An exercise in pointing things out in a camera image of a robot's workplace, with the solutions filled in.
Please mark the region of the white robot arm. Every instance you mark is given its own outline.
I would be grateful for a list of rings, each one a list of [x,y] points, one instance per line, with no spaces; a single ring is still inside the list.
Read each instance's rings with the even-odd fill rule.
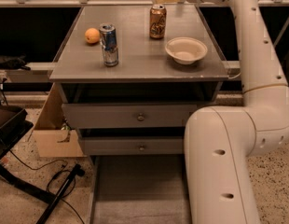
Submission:
[[[184,153],[192,224],[260,224],[246,159],[289,139],[288,83],[259,0],[186,1],[231,8],[243,95],[241,106],[203,107],[186,124]]]

